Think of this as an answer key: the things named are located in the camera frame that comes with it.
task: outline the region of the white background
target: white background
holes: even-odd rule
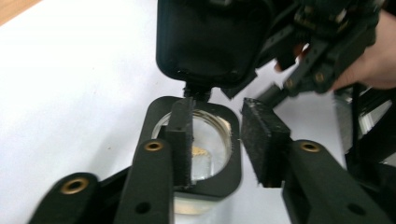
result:
[[[130,165],[148,105],[182,96],[155,63],[156,1],[42,1],[0,27],[0,223],[26,223],[50,187],[75,172],[104,179]],[[238,116],[285,74],[271,63],[229,101]],[[303,94],[277,114],[294,139],[320,142],[342,162],[330,94]],[[288,223],[279,189],[258,186],[246,153],[238,191],[177,223]]]

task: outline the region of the mounting hole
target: mounting hole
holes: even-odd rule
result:
[[[79,193],[88,186],[88,179],[84,177],[77,177],[67,181],[61,188],[63,194],[75,194]]]
[[[319,152],[320,151],[320,148],[317,145],[315,145],[313,143],[308,143],[308,142],[301,143],[301,149],[308,151],[308,152]]]
[[[360,207],[359,205],[355,204],[355,203],[350,203],[347,208],[349,209],[349,211],[351,211],[352,213],[355,213],[356,215],[359,216],[365,216],[366,215],[366,210],[364,210],[362,207]]]
[[[151,205],[149,203],[140,203],[134,209],[137,214],[146,214],[151,209]]]
[[[147,151],[157,151],[163,148],[163,144],[160,142],[150,142],[145,145]]]

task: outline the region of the white table surface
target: white table surface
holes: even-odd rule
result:
[[[148,105],[182,96],[184,83],[155,63],[156,1],[42,1],[0,27],[0,223],[26,223],[50,187],[75,172],[104,179],[130,165]],[[273,64],[229,101],[281,83]],[[343,163],[332,95],[302,94],[276,113],[293,139],[310,139]],[[243,152],[231,197],[176,223],[290,223],[280,189],[258,186]]]

